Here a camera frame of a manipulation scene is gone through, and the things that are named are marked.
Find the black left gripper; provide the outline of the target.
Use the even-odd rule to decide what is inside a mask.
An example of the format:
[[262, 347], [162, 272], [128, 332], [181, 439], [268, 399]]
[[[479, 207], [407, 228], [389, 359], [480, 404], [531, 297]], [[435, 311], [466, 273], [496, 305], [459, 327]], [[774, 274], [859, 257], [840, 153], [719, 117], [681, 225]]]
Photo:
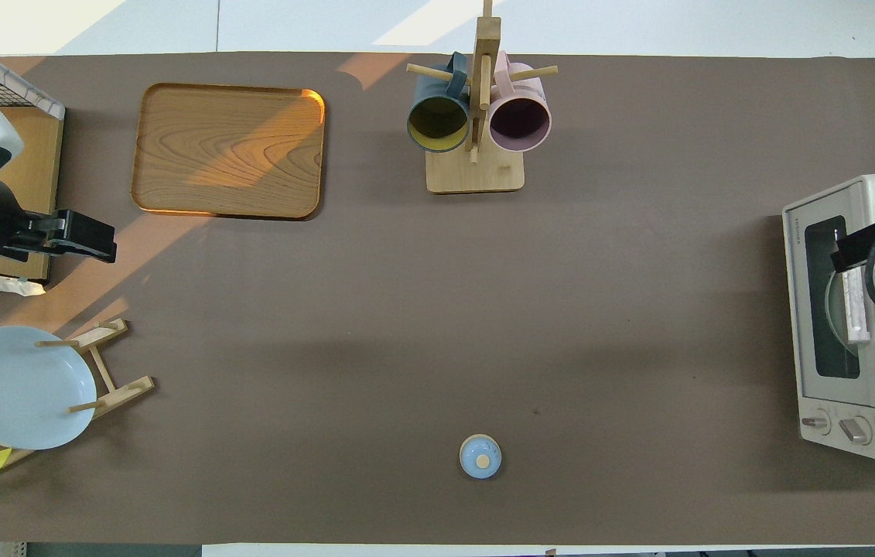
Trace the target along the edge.
[[[51, 237], [57, 231], [59, 248], [51, 245]], [[2, 247], [2, 257], [27, 260], [29, 253], [59, 257], [63, 254], [61, 248], [115, 263], [118, 256], [115, 227], [73, 210], [59, 210], [58, 215], [23, 213]]]

